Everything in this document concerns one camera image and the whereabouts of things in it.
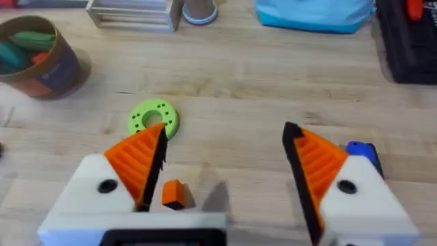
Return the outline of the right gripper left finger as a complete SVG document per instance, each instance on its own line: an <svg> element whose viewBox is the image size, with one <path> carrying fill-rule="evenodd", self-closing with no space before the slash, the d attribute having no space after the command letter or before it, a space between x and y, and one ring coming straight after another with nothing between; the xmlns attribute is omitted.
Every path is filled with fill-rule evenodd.
<svg viewBox="0 0 437 246"><path fill-rule="evenodd" d="M85 156L38 228L41 239L100 239L152 227L150 204L167 151L164 124Z"/></svg>

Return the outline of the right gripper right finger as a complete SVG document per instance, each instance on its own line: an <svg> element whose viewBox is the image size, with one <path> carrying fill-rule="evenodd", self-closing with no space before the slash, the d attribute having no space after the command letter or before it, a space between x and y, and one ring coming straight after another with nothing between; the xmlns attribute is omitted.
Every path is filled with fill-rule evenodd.
<svg viewBox="0 0 437 246"><path fill-rule="evenodd" d="M372 143L340 147L286 122L282 143L313 245L414 245L420 235Z"/></svg>

